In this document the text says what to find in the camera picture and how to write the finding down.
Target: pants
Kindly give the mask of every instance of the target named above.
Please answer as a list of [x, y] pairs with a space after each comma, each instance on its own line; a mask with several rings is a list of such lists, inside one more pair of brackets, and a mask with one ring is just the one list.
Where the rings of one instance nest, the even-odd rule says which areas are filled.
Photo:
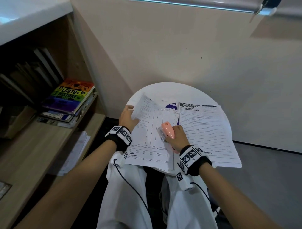
[[[143, 167], [125, 164], [119, 171], [147, 204], [146, 173]], [[103, 197], [97, 229], [152, 229], [150, 216], [142, 200], [112, 164], [108, 165], [107, 179], [109, 183]], [[182, 191], [176, 177], [166, 175], [164, 179], [169, 184], [169, 190], [165, 188], [168, 185], [163, 183], [162, 186], [163, 203], [169, 209], [167, 229], [217, 229], [210, 203], [198, 187]], [[194, 181], [207, 193], [207, 187], [199, 176], [194, 177]]]

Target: wrist strap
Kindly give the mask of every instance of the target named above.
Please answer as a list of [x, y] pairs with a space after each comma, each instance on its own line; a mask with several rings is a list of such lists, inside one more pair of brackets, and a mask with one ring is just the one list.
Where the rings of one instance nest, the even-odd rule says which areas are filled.
[[201, 148], [190, 145], [181, 150], [177, 164], [185, 175], [198, 176], [200, 166], [206, 162], [212, 165], [212, 162]]
[[125, 126], [114, 126], [106, 135], [105, 141], [112, 140], [116, 144], [116, 151], [125, 151], [132, 142], [132, 135]]

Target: white round table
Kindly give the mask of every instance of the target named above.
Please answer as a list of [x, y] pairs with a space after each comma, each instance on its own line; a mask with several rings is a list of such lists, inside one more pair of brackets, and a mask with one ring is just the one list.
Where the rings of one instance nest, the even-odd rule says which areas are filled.
[[[200, 101], [203, 104], [217, 104], [210, 96], [202, 91], [181, 83], [163, 82], [154, 83], [148, 85], [139, 91], [137, 91], [128, 101], [128, 105], [135, 106], [140, 100], [142, 94], [145, 93], [150, 99], [159, 104], [162, 107], [172, 107], [176, 101], [180, 102], [192, 102]], [[232, 137], [232, 130], [227, 116], [224, 114], [223, 125], [228, 130], [228, 134]], [[177, 166], [177, 160], [174, 159], [174, 167]], [[175, 176], [174, 170], [164, 171], [158, 168], [154, 168], [162, 173]]]

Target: black baseboard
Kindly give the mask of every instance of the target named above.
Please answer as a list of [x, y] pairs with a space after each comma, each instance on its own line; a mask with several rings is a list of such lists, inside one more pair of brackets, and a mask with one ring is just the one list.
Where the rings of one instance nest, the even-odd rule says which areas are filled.
[[239, 144], [248, 145], [248, 146], [256, 146], [256, 147], [265, 148], [265, 149], [270, 149], [270, 150], [278, 150], [278, 151], [282, 151], [282, 152], [294, 153], [294, 154], [302, 155], [302, 153], [295, 152], [295, 151], [290, 151], [290, 150], [282, 150], [282, 149], [277, 149], [277, 148], [268, 147], [268, 146], [260, 146], [260, 145], [251, 144], [251, 143], [246, 143], [246, 142], [241, 142], [241, 141], [233, 141], [233, 142], [234, 142], [234, 143], [239, 143]]

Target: person's left hand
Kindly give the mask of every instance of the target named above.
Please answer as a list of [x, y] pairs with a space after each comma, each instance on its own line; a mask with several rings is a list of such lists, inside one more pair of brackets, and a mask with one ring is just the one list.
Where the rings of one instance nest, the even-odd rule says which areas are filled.
[[134, 106], [132, 105], [126, 105], [124, 110], [122, 111], [122, 114], [119, 117], [119, 125], [125, 126], [129, 129], [129, 131], [132, 133], [134, 127], [139, 123], [139, 119], [136, 118], [134, 120], [131, 119], [131, 115], [133, 110], [129, 111], [129, 109], [133, 109]]

